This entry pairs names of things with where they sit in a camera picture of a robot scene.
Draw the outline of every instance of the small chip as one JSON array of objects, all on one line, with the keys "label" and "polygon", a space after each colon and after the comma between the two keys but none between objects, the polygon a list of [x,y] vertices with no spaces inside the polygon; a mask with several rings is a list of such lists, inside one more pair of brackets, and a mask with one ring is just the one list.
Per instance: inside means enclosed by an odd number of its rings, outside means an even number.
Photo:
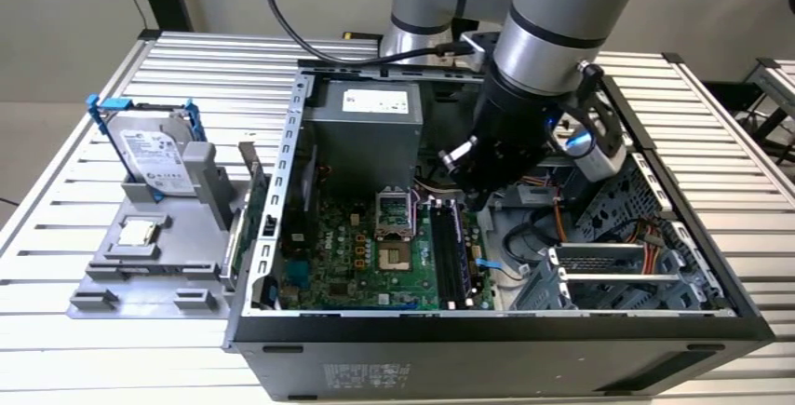
[{"label": "small chip", "polygon": [[348,295],[348,283],[346,282],[332,282],[327,286],[327,294],[330,296],[346,296]]},{"label": "small chip", "polygon": [[298,288],[295,286],[281,287],[278,294],[278,297],[287,303],[298,302]]},{"label": "small chip", "polygon": [[309,262],[287,260],[283,268],[286,281],[290,286],[309,289]]},{"label": "small chip", "polygon": [[117,244],[129,247],[145,247],[151,243],[155,229],[157,224],[151,221],[139,219],[127,220],[118,233]]}]

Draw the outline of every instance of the metal slat table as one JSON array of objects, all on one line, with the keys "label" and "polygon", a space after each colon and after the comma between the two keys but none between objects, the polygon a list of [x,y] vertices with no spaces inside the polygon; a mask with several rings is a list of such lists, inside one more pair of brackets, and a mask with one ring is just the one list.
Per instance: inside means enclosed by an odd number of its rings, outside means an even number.
[{"label": "metal slat table", "polygon": [[[346,58],[376,52],[372,41],[313,44]],[[303,57],[283,38],[162,33],[135,43],[99,95],[159,103],[193,97],[217,161],[229,177],[243,179],[235,143],[254,141],[265,166],[273,164]],[[795,403],[795,188],[684,64],[660,54],[609,52],[597,63],[778,337],[650,403]],[[122,198],[122,176],[85,117],[0,232],[0,402],[266,402],[242,358],[217,348],[222,320],[71,320],[62,314]]]}]

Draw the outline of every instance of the case label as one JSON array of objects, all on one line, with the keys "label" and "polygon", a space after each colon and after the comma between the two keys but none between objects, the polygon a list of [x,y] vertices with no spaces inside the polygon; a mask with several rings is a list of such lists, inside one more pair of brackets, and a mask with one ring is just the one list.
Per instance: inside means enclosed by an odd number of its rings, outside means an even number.
[{"label": "case label", "polygon": [[406,114],[408,93],[384,90],[345,90],[342,112]]},{"label": "case label", "polygon": [[408,381],[409,363],[322,365],[325,382],[332,389],[404,388]]},{"label": "case label", "polygon": [[119,135],[143,182],[165,195],[194,194],[171,137],[147,130],[122,130]]}]

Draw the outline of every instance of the motherboard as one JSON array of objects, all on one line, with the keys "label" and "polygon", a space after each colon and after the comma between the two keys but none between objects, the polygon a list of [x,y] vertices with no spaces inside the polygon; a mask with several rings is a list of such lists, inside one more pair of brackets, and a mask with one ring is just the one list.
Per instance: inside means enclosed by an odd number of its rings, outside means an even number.
[{"label": "motherboard", "polygon": [[[457,216],[445,218],[448,205],[410,197],[402,210],[394,197],[381,208],[377,201],[321,203],[311,249],[286,252],[281,307],[492,309],[488,273],[474,264],[485,257],[474,215],[456,209]],[[382,230],[384,224],[405,225],[413,236],[382,236],[378,226]]]}]

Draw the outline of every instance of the ram slot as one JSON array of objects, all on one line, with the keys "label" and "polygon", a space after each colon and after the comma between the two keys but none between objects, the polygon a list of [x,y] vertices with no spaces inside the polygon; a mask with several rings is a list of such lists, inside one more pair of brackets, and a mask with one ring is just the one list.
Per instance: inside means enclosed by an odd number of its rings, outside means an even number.
[{"label": "ram slot", "polygon": [[465,307],[464,280],[469,278],[465,267],[465,250],[460,238],[454,206],[436,202],[430,206],[430,237],[436,261],[436,281],[440,306],[444,309]]}]

